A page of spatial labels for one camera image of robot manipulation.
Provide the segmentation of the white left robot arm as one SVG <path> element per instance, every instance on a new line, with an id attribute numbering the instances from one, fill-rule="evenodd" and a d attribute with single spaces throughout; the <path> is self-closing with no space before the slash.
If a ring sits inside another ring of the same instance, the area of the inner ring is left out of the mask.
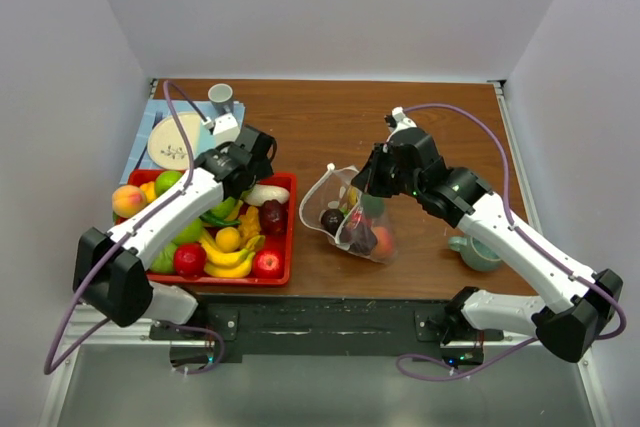
<path id="1" fill-rule="evenodd" d="M 87 230 L 77 249 L 74 300 L 120 327 L 149 319 L 171 323 L 185 339 L 200 337 L 207 315 L 196 298 L 149 281 L 146 271 L 201 214 L 272 176 L 276 151 L 274 137 L 245 125 L 235 140 L 199 154 L 174 186 L 135 216 L 106 233 Z"/>

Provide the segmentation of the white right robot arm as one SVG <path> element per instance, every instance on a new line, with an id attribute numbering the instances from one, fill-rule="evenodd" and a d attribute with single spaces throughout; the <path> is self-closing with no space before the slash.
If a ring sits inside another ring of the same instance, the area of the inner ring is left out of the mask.
<path id="1" fill-rule="evenodd" d="M 414 198 L 427 214 L 486 245 L 535 290 L 524 297 L 463 289 L 445 316 L 452 337 L 466 340 L 485 329 L 520 333 L 572 363 L 601 339 L 618 306 L 622 278 L 564 254 L 513 214 L 486 181 L 467 168 L 447 166 L 422 129 L 397 129 L 375 144 L 352 184 L 374 197 Z"/>

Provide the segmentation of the red tomato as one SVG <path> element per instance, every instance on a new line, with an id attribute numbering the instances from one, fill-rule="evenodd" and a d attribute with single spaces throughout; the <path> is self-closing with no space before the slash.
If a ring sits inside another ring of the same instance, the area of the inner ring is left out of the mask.
<path id="1" fill-rule="evenodd" d="M 369 227 L 369 219 L 362 208 L 354 209 L 345 219 L 344 229 L 347 231 L 354 231 L 364 227 Z"/>

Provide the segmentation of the clear polka dot zip bag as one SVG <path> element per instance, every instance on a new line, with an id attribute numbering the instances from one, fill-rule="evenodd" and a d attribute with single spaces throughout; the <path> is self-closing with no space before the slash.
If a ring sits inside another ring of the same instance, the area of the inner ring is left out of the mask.
<path id="1" fill-rule="evenodd" d="M 397 256 L 397 245 L 386 203 L 351 185 L 357 173 L 354 166 L 338 168 L 329 163 L 303 197 L 299 218 L 336 248 L 389 264 Z"/>

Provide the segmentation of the dark purple mangosteen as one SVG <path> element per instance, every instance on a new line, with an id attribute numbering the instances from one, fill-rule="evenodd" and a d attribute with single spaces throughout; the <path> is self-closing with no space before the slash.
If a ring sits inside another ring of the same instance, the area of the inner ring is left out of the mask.
<path id="1" fill-rule="evenodd" d="M 340 209 L 331 208 L 322 213 L 320 222 L 326 232 L 335 236 L 344 219 L 345 215 Z"/>

